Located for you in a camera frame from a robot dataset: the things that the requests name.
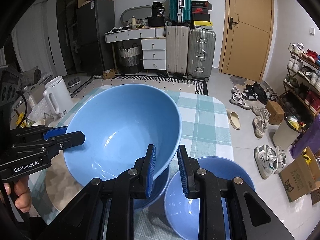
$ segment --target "bowl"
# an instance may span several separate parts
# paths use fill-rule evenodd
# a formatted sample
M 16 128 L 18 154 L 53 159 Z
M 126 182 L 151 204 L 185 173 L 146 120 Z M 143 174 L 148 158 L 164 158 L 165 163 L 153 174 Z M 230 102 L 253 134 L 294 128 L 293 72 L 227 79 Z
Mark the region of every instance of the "bowl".
M 241 177 L 253 189 L 254 185 L 248 173 L 237 163 L 221 157 L 203 157 L 198 159 L 204 168 L 217 177 L 233 179 Z M 226 239 L 230 240 L 226 201 L 221 198 Z M 164 195 L 164 211 L 172 229 L 185 240 L 198 240 L 199 199 L 187 199 L 182 191 L 180 173 L 177 171 L 170 180 Z
M 170 165 L 160 174 L 158 178 L 153 181 L 152 192 L 148 199 L 135 199 L 133 203 L 133 210 L 140 211 L 156 202 L 164 193 L 170 177 Z
M 75 114 L 67 133 L 81 131 L 82 145 L 66 149 L 64 158 L 74 179 L 108 180 L 133 168 L 149 144 L 156 146 L 153 179 L 177 152 L 182 121 L 176 103 L 158 88 L 127 84 L 107 89 L 88 100 Z

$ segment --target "desk leg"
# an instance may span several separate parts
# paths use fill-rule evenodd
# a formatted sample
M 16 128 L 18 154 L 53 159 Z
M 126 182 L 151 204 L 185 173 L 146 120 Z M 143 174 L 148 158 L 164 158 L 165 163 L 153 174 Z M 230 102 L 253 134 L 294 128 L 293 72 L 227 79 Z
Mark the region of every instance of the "desk leg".
M 112 46 L 112 54 L 113 54 L 113 61 L 115 63 L 115 73 L 118 74 L 118 67 L 117 67 L 117 62 L 116 62 L 116 53 L 115 53 L 115 47 L 113 45 L 113 42 L 111 43 Z

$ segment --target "refrigerator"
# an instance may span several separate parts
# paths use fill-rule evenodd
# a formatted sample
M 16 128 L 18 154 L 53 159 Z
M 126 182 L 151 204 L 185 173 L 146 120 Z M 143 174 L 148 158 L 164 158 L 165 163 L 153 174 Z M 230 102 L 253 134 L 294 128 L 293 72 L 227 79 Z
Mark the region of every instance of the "refrigerator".
M 87 75 L 114 68 L 111 44 L 104 35 L 115 27 L 114 1 L 93 0 L 77 10 L 78 54 Z

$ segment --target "suitcase handle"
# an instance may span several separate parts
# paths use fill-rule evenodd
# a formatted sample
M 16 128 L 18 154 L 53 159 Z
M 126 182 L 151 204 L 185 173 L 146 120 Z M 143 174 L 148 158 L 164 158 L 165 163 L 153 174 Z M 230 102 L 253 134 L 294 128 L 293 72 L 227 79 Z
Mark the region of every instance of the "suitcase handle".
M 201 59 L 201 61 L 205 61 L 207 59 L 207 52 L 205 50 L 202 50 L 204 57 Z
M 186 0 L 179 0 L 179 7 L 185 8 L 186 7 Z

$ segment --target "beige slipper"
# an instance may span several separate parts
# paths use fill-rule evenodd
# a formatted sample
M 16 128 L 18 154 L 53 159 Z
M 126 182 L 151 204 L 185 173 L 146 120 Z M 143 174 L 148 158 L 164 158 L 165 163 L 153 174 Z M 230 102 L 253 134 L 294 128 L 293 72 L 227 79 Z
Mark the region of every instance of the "beige slipper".
M 241 124 L 238 114 L 230 109 L 227 109 L 227 115 L 233 128 L 239 130 L 241 128 Z

